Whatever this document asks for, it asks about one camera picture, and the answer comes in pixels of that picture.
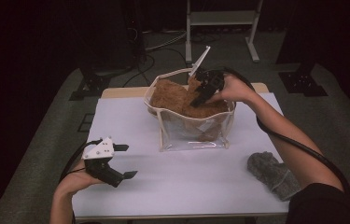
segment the gray glove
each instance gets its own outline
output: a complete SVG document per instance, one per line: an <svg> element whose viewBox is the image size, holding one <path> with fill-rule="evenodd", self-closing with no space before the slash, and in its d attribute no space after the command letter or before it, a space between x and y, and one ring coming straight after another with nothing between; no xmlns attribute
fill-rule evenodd
<svg viewBox="0 0 350 224"><path fill-rule="evenodd" d="M247 170L277 194L281 201L290 200L301 189L286 165L279 163L271 152L252 154L247 160Z"/></svg>

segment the gray carpet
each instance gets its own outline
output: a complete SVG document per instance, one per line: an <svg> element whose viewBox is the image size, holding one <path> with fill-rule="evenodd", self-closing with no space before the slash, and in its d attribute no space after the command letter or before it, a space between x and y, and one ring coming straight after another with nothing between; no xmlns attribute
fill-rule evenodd
<svg viewBox="0 0 350 224"><path fill-rule="evenodd" d="M193 60L202 54L206 45L211 50L202 66L226 65L242 73L252 82L265 83L274 92L284 114L308 133L322 148L328 158L343 170L350 182L350 101L339 87L335 77L320 65L312 72L315 81L322 85L329 96L304 97L302 94L287 93L278 72L293 71L296 64L274 64L285 33L261 33L255 38L259 63L253 63L245 46L246 33L211 35L216 41L195 43L192 46ZM146 34L148 47L156 46L173 35ZM184 42L173 44L168 49L176 49L184 55ZM154 66L145 72L152 81L156 75L184 68L180 55L163 49L149 53L155 59ZM140 65L146 69L152 63L150 58ZM128 78L137 74L114 77L110 87L121 87ZM82 75L75 70L64 82L46 116L42 120L30 146L16 173L12 177L0 201L0 223L48 223L52 193L60 173L75 150L87 139L87 122L80 124L88 114L93 114L98 97L86 97L82 101L69 101L73 91L80 84ZM127 84L147 86L142 76ZM257 223L284 223L286 217L259 217ZM125 220L105 223L126 223ZM137 220L134 223L244 223L242 218L210 219L165 219Z"/></svg>

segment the person's left hand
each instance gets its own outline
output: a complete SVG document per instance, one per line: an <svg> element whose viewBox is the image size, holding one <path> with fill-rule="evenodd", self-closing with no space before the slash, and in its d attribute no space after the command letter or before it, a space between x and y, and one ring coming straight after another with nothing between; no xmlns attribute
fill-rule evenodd
<svg viewBox="0 0 350 224"><path fill-rule="evenodd" d="M73 168L72 172L61 181L56 189L56 193L74 195L79 190L85 189L91 185L104 183L87 174L83 168L85 168L84 160L80 160Z"/></svg>

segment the dark background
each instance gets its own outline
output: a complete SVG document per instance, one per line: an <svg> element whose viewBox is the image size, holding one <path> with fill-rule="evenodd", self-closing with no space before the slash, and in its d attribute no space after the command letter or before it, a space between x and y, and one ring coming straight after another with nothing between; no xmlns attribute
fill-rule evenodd
<svg viewBox="0 0 350 224"><path fill-rule="evenodd" d="M135 20L137 2L141 14ZM265 0L259 30L287 28L278 63L297 63L305 46L324 48L318 62L350 98L350 1L318 2ZM249 9L255 4L193 0L192 9ZM130 41L127 28L184 29L185 16L186 1L0 0L0 198L72 71L83 67L93 73L95 65L132 67L143 54L143 43Z"/></svg>

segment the black sleeve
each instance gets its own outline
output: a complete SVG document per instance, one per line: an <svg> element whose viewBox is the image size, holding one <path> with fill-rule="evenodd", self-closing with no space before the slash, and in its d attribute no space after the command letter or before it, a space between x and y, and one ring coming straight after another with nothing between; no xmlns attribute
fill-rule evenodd
<svg viewBox="0 0 350 224"><path fill-rule="evenodd" d="M350 199L333 186L314 183L295 194L286 224L350 224Z"/></svg>

